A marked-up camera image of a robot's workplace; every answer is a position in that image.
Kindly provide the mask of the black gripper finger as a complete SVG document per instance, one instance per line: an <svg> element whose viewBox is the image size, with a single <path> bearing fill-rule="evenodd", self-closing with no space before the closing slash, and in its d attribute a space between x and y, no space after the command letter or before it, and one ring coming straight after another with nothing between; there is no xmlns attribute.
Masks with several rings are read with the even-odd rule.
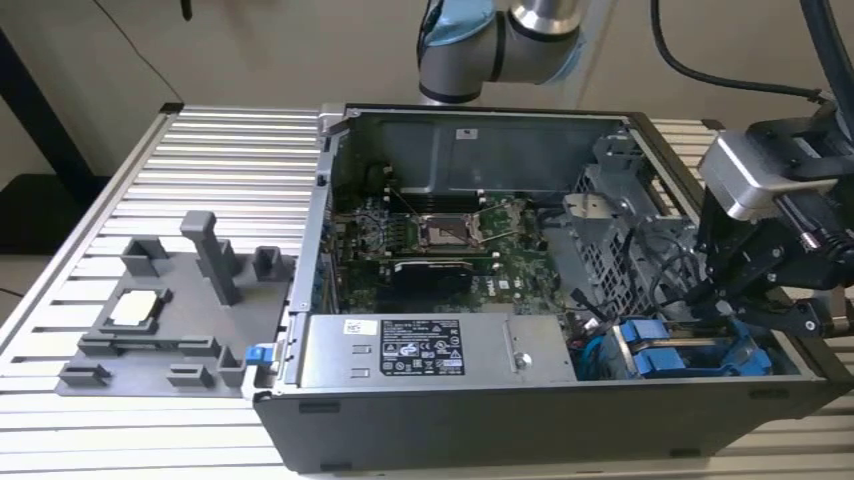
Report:
<svg viewBox="0 0 854 480"><path fill-rule="evenodd" d="M706 255L706 277L689 290L686 304L698 320L722 316L717 304L738 305L758 302L769 289L766 274L778 263L773 241L761 235L769 232L769 220L741 221L732 218L716 197L702 205L697 251Z"/></svg>
<svg viewBox="0 0 854 480"><path fill-rule="evenodd" d="M821 319L812 300L793 300L781 288L765 292L728 292L734 317L784 333L820 333Z"/></svg>

